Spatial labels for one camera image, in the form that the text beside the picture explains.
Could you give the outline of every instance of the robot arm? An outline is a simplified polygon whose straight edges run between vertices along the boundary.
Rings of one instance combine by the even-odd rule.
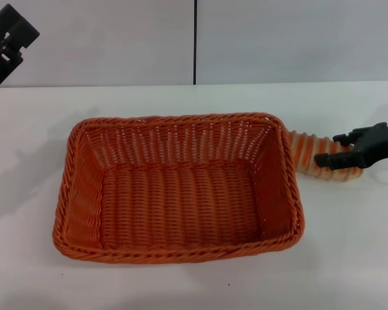
[[[0,11],[0,84],[23,62],[20,49],[28,48],[39,35],[11,5]]]
[[[315,162],[319,167],[330,167],[331,170],[349,167],[365,169],[377,161],[388,158],[387,123],[354,129],[348,135],[334,136],[334,141],[340,142],[343,146],[352,145],[352,150],[335,154],[315,155]]]

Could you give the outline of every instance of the rectangular basket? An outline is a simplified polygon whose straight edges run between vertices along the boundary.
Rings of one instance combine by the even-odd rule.
[[[95,118],[70,134],[53,230],[70,258],[205,262],[289,248],[303,228],[269,114]]]

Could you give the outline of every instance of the basket bottom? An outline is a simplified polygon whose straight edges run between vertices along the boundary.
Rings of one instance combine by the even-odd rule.
[[[103,175],[100,207],[106,249],[196,249],[263,235],[242,163],[115,167]]]

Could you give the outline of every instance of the white wall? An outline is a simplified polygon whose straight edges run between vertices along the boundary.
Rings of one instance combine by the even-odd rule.
[[[41,36],[5,86],[192,84],[192,0],[0,0]]]
[[[388,0],[200,0],[199,83],[388,80]]]
[[[192,83],[194,0],[10,2],[41,36],[5,86]],[[388,80],[388,0],[199,0],[198,22],[199,84]]]

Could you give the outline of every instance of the white tabletop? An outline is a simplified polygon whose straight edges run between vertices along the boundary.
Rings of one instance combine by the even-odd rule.
[[[0,89],[0,310],[388,309],[388,160],[349,183],[298,176],[307,226],[283,252],[135,266],[56,250],[54,211],[77,122],[251,111],[333,136],[388,122],[388,82]]]

